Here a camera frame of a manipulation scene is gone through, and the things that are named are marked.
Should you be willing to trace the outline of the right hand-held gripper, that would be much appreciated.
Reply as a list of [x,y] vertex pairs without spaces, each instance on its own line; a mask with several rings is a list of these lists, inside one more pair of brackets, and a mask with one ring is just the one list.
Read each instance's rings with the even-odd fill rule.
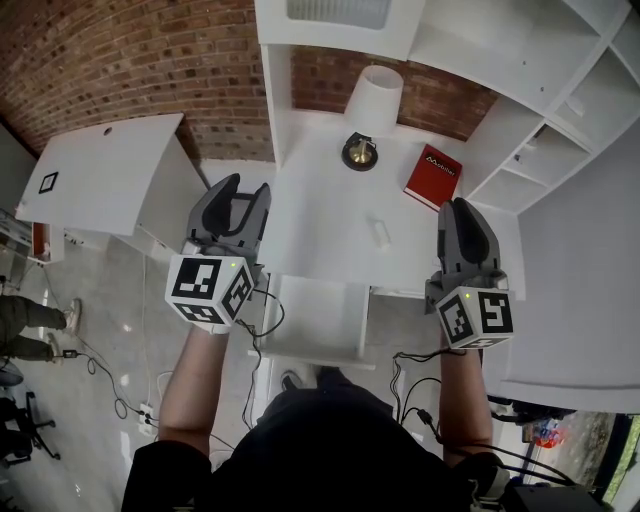
[[[460,251],[456,213],[465,205],[464,258]],[[444,346],[451,350],[483,350],[514,335],[508,277],[501,271],[498,239],[485,217],[458,197],[438,213],[437,255],[442,272],[425,283],[426,312],[438,317]],[[481,269],[460,272],[464,263]]]

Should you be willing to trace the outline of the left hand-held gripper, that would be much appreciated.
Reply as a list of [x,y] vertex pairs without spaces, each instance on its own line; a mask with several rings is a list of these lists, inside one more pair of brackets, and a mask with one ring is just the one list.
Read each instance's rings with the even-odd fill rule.
[[[271,206],[263,183],[253,194],[237,193],[240,175],[213,185],[189,214],[181,252],[171,257],[165,301],[185,321],[210,334],[230,332],[250,298],[263,266],[258,253]],[[230,231],[232,200],[244,206],[235,237]]]

